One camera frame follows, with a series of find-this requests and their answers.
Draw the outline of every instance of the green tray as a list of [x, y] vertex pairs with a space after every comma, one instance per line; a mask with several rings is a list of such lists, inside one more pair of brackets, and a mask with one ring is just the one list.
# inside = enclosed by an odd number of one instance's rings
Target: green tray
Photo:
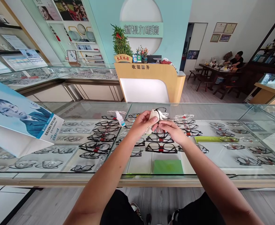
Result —
[[183, 174], [181, 160], [154, 160], [154, 174]]

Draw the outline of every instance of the glass cabinet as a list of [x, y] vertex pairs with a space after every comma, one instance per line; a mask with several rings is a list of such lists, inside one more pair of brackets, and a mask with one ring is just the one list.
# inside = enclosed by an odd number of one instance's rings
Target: glass cabinet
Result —
[[[161, 110], [238, 187], [275, 187], [275, 106], [38, 102], [65, 120], [56, 144], [15, 158], [0, 148], [0, 184], [81, 186], [103, 165], [145, 110]], [[119, 127], [115, 111], [126, 126]], [[120, 186], [200, 186], [167, 133], [143, 135]]]

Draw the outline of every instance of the wooden bench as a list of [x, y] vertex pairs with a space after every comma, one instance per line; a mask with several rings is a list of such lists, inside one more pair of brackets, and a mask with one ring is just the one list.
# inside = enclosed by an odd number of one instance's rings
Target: wooden bench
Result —
[[196, 71], [196, 70], [190, 70], [190, 73], [191, 73], [191, 74], [189, 75], [187, 81], [188, 81], [191, 77], [193, 77], [194, 80], [196, 80], [196, 76], [197, 76], [197, 74], [199, 74], [198, 71]]

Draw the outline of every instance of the display counter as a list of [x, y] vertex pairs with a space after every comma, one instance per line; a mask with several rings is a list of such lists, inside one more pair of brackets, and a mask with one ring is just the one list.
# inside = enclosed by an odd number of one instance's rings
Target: display counter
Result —
[[254, 84], [256, 87], [250, 95], [257, 89], [261, 90], [250, 101], [251, 104], [272, 104], [275, 105], [275, 74], [266, 73], [259, 82]]
[[48, 66], [0, 74], [0, 82], [33, 101], [123, 100], [114, 65]]
[[[160, 108], [171, 120], [194, 115], [175, 122], [238, 188], [275, 187], [275, 106], [38, 104], [65, 119], [56, 144], [21, 158], [0, 148], [0, 185], [84, 186], [126, 136], [136, 115]], [[115, 110], [122, 112], [126, 127], [117, 125]], [[136, 143], [118, 186], [200, 187], [201, 183], [180, 146], [168, 135], [158, 138], [153, 133]]]

